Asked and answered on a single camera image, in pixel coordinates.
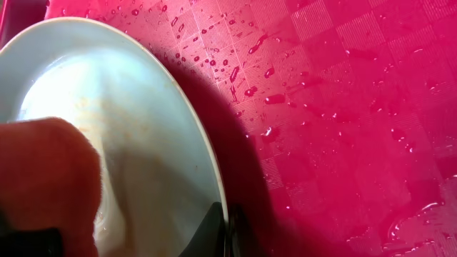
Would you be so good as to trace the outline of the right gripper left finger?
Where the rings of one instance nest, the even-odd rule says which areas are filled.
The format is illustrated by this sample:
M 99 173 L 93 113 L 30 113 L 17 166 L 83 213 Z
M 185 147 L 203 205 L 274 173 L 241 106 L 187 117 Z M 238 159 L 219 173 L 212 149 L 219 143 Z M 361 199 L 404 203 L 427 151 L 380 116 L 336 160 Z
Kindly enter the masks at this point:
M 1 214 L 1 257 L 63 256 L 64 247 L 58 229 L 15 230 Z

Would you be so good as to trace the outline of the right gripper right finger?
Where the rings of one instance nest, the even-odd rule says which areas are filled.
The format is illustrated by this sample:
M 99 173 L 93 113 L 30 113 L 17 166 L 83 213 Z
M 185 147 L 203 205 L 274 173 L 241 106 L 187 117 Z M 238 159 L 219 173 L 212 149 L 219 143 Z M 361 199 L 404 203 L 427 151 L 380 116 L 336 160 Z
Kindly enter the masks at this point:
M 240 206 L 234 206 L 228 221 L 221 202 L 213 202 L 189 244 L 179 257 L 242 257 L 237 225 Z

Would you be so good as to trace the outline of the orange green sponge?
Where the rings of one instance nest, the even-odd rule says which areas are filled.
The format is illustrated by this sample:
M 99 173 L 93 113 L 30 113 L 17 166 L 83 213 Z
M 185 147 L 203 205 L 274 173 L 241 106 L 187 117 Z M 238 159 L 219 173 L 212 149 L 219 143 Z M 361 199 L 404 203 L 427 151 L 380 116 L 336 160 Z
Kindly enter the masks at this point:
M 59 231 L 65 256 L 97 256 L 97 151 L 59 118 L 1 125 L 1 214 L 16 231 Z

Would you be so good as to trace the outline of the light blue plate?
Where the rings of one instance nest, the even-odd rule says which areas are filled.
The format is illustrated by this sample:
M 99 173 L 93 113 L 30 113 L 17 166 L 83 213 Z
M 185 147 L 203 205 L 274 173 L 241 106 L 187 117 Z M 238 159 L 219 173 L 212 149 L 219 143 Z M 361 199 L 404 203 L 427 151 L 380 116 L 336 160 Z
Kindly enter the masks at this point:
M 97 256 L 179 256 L 213 202 L 229 220 L 206 132 L 146 48 L 98 21 L 34 24 L 1 49 L 1 125 L 59 118 L 97 151 Z

